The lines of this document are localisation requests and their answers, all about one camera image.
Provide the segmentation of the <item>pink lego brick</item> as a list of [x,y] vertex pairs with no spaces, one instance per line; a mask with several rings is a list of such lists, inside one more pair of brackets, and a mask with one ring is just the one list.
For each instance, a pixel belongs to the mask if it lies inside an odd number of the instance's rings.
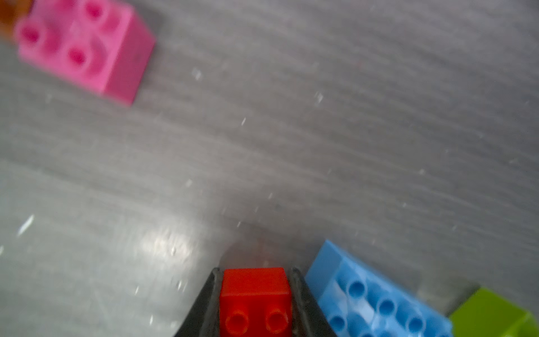
[[21,60],[132,105],[156,39],[123,1],[35,1],[14,28]]

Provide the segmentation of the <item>blue lego brick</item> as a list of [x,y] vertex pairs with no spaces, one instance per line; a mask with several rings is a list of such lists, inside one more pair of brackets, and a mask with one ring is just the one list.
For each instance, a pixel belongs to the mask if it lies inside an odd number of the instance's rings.
[[337,336],[452,336],[444,315],[330,241],[305,276]]

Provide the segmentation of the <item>orange lego brick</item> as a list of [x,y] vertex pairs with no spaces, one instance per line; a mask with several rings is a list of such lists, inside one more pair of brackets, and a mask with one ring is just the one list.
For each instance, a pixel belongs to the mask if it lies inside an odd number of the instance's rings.
[[31,11],[32,0],[1,0],[1,38],[13,40],[15,24]]

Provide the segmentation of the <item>light green lego brick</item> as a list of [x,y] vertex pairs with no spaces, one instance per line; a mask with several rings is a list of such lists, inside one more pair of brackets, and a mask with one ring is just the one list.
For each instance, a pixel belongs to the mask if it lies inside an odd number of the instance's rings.
[[538,337],[538,322],[530,311],[484,287],[449,319],[455,337]]

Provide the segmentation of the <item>red lego brick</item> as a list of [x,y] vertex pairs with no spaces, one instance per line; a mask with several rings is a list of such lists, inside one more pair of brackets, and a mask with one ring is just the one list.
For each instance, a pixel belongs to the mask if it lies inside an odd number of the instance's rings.
[[292,295],[283,268],[224,271],[221,336],[291,336]]

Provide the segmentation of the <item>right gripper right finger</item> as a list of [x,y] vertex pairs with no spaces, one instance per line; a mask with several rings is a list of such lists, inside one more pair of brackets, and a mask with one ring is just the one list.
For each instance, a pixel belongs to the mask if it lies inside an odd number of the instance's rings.
[[288,272],[288,281],[293,303],[292,336],[336,337],[317,300],[307,286],[302,272],[296,267],[291,268]]

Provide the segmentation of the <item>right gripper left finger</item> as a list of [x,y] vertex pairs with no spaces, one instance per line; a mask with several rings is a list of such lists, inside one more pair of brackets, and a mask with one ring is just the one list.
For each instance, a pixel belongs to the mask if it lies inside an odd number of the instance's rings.
[[175,337],[220,336],[220,292],[223,271],[213,268]]

